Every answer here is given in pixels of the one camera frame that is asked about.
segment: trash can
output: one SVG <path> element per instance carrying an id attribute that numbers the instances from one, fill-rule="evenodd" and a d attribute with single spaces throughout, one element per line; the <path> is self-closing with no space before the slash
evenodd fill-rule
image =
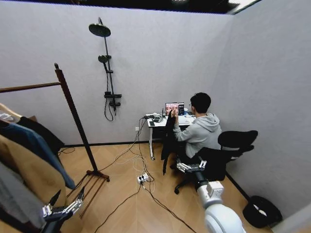
<path id="1" fill-rule="evenodd" d="M 267 199 L 252 196 L 243 210 L 245 219 L 254 227 L 263 228 L 280 222 L 281 212 Z"/>

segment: gray wall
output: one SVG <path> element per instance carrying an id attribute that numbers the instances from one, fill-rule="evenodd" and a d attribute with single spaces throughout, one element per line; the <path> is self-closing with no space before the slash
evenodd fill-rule
<path id="1" fill-rule="evenodd" d="M 235 15 L 211 92 L 224 130 L 259 131 L 229 173 L 285 217 L 311 201 L 310 22 L 309 0 L 263 0 Z"/>
<path id="2" fill-rule="evenodd" d="M 104 118 L 103 38 L 88 31 L 100 16 L 111 29 L 116 120 Z M 68 81 L 90 143 L 133 141 L 138 119 L 211 89 L 233 16 L 0 1 L 0 86 Z M 66 144 L 79 144 L 60 87 L 0 94 L 16 112 L 36 115 Z M 147 128 L 141 140 L 148 138 Z"/>

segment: shower head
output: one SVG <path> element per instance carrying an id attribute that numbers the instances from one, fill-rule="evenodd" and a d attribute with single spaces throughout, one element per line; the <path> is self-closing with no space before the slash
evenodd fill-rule
<path id="1" fill-rule="evenodd" d="M 99 55 L 98 61 L 105 64 L 108 61 L 108 58 L 105 55 Z"/>
<path id="2" fill-rule="evenodd" d="M 98 23 L 90 24 L 88 29 L 94 35 L 100 37 L 108 37 L 111 35 L 110 29 L 107 28 L 105 25 L 103 25 L 103 22 L 100 17 L 98 17 Z"/>
<path id="3" fill-rule="evenodd" d="M 98 61 L 100 63 L 103 63 L 104 67 L 105 67 L 105 70 L 106 70 L 106 73 L 108 74 L 109 73 L 109 70 L 107 69 L 107 66 L 106 66 L 106 62 L 108 61 L 108 58 L 107 56 L 105 55 L 99 55 L 98 56 Z"/>

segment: tan coat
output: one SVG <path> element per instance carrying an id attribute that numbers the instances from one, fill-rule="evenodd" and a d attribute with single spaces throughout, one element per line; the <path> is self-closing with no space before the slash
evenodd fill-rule
<path id="1" fill-rule="evenodd" d="M 48 203 L 51 197 L 61 190 L 55 206 L 67 204 L 65 182 L 62 175 L 30 150 L 2 135 L 0 135 L 0 160 L 19 173 L 27 187 L 43 203 Z M 75 215 L 65 222 L 61 230 L 64 233 L 78 233 L 81 229 L 82 222 Z"/>

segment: ceiling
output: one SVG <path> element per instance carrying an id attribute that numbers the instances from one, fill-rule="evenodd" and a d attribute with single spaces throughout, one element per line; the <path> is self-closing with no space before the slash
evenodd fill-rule
<path id="1" fill-rule="evenodd" d="M 29 0 L 32 2 L 106 6 L 162 11 L 227 14 L 239 4 L 229 0 Z"/>

